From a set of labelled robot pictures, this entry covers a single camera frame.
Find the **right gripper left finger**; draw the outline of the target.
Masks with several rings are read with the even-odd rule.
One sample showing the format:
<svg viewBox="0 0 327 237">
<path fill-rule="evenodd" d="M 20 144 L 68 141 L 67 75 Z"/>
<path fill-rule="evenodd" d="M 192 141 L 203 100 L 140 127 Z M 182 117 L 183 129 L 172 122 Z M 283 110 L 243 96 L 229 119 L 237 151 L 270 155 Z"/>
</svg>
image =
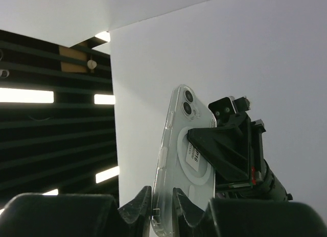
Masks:
<svg viewBox="0 0 327 237">
<path fill-rule="evenodd" d="M 112 195 L 24 193 L 1 213 L 1 236 L 149 236 L 152 188 L 118 207 Z"/>
</svg>

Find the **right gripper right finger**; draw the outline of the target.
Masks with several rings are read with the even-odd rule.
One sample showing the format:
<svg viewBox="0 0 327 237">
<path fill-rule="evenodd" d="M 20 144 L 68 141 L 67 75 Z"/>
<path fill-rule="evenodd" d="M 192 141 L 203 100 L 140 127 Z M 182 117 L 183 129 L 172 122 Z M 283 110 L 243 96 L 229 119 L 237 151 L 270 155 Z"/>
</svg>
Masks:
<svg viewBox="0 0 327 237">
<path fill-rule="evenodd" d="M 202 210 L 179 188 L 172 224 L 174 236 L 326 236 L 322 218 L 302 203 L 212 198 Z"/>
</svg>

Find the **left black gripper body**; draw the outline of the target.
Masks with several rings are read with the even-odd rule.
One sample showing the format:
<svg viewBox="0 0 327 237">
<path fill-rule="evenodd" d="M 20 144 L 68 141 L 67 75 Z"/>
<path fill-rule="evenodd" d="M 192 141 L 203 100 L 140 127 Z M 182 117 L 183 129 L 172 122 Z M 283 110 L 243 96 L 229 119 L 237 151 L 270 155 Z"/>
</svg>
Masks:
<svg viewBox="0 0 327 237">
<path fill-rule="evenodd" d="M 266 130 L 262 120 L 251 121 L 241 112 L 220 122 L 219 128 L 218 147 L 224 157 L 230 154 L 226 162 L 245 169 L 248 178 L 232 182 L 216 172 L 216 193 L 236 199 L 293 200 L 264 159 L 262 134 Z"/>
</svg>

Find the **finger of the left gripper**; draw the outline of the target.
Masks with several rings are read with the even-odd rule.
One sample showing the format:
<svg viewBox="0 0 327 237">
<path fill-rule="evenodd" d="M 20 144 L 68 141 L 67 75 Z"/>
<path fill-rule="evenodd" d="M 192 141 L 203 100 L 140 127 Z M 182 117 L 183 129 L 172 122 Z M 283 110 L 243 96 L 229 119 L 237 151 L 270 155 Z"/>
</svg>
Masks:
<svg viewBox="0 0 327 237">
<path fill-rule="evenodd" d="M 252 180 L 251 119 L 231 116 L 216 128 L 193 128 L 188 140 L 224 182 Z"/>
</svg>

